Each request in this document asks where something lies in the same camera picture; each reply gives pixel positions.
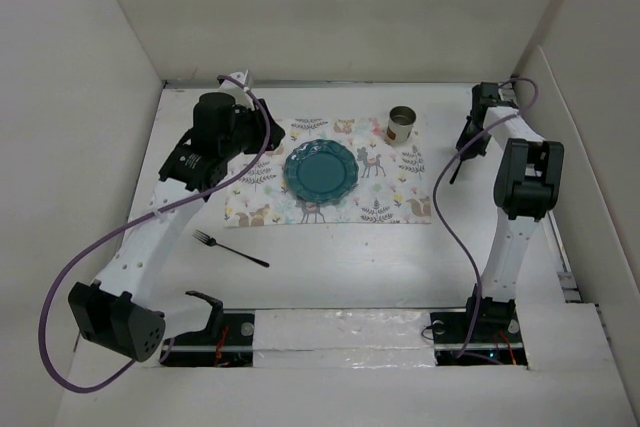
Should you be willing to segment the black spoon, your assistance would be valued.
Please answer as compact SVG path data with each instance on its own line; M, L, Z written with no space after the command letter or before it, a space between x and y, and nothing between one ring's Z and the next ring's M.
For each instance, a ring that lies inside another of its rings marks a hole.
M450 185L453 185L455 183L455 181L456 181L456 179L458 177L459 171L460 171L460 169L462 167L462 163L463 163L463 161L459 160L459 162L458 162L458 164L457 164L457 166L456 166L456 168L455 168L455 170L454 170L454 172L453 172L453 174L452 174L452 176L451 176L451 178L449 180L449 184Z

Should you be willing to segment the teal scalloped plate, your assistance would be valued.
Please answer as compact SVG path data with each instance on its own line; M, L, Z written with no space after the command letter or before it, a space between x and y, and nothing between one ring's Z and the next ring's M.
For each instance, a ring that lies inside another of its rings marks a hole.
M293 149L285 161L284 180L299 199L316 204L339 201L359 179L353 153L334 140L317 139Z

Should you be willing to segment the black metal fork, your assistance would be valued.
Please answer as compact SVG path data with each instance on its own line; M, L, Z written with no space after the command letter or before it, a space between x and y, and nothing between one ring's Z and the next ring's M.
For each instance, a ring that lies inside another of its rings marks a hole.
M231 252L233 254L236 254L246 260L249 260L263 268L269 268L270 264L264 260L258 259L256 257L250 256L248 254L242 253L236 249L233 249L231 247L228 247L226 245L223 245L221 243L219 243L214 237L211 237L210 235L206 234L205 232L202 232L200 230L195 230L193 233L193 237L200 243L208 246L208 247L220 247L228 252Z

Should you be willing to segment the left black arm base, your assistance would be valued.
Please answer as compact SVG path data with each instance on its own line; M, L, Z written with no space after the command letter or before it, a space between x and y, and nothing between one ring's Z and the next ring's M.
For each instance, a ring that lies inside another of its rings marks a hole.
M244 368L253 365L256 312L227 310L194 290L168 312L168 333L159 354L165 367Z

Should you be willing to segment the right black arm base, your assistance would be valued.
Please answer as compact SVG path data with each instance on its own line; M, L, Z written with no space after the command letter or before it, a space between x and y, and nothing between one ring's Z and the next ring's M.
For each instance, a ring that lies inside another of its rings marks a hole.
M433 344L438 366L528 364L514 300L473 292L462 308L430 312L420 335Z

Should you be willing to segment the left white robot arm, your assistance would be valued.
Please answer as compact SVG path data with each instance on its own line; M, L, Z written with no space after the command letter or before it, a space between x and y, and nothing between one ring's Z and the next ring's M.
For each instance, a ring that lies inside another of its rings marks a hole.
M223 304L188 291L164 307L151 302L155 281L189 221L226 184L228 164L240 154L276 149L284 131L241 70L219 79L199 98L192 127L159 171L146 220L131 229L91 284L76 283L68 302L81 336L133 361L148 360L166 339L189 333L201 343L222 334Z

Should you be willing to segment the stainless steel cup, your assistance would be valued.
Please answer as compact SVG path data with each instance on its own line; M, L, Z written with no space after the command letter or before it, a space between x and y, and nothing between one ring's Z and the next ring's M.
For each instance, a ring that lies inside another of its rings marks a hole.
M385 140L391 145L407 142L416 123L416 112L408 106L395 106L389 111Z

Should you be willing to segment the floral animal print cloth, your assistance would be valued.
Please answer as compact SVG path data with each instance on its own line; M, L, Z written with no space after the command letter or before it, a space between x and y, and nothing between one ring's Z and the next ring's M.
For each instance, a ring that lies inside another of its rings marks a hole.
M431 203L425 148L414 126L409 141L394 147L384 139L386 123L377 117L280 119L285 138L266 152L238 182L227 188L224 223L262 227L307 223L428 223ZM326 204L303 201L284 177L285 161L307 141L332 140L348 148L358 164L355 188Z

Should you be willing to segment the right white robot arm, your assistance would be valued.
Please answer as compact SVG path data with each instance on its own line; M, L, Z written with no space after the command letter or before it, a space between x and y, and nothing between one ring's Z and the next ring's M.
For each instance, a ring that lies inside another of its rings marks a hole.
M516 284L528 243L559 197L564 145L536 133L515 104L491 101L474 107L456 145L472 141L465 159L485 155L490 140L503 150L493 188L496 233L480 282L467 301L462 328L483 341L508 327L515 311Z

